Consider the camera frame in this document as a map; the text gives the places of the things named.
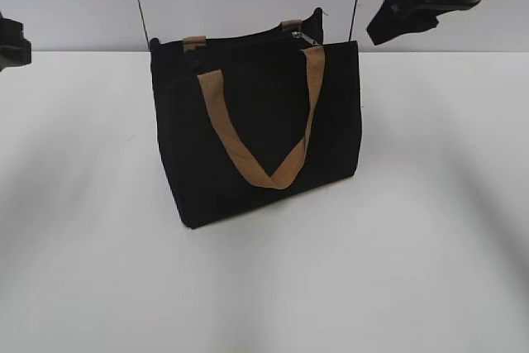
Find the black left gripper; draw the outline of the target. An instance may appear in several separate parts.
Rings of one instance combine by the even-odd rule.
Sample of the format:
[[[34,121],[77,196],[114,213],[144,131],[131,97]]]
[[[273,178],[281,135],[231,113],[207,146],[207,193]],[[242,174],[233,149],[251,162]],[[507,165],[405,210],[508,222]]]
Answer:
[[[32,48],[24,37],[23,24],[1,16],[0,26],[0,70],[30,64]]]

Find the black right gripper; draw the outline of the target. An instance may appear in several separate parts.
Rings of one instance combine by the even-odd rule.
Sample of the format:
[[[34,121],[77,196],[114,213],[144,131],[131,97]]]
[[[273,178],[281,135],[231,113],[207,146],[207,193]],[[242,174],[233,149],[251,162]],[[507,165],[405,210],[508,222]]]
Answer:
[[[422,33],[438,26],[432,10],[417,10],[411,0],[383,0],[366,28],[374,45],[382,45],[406,34]]]

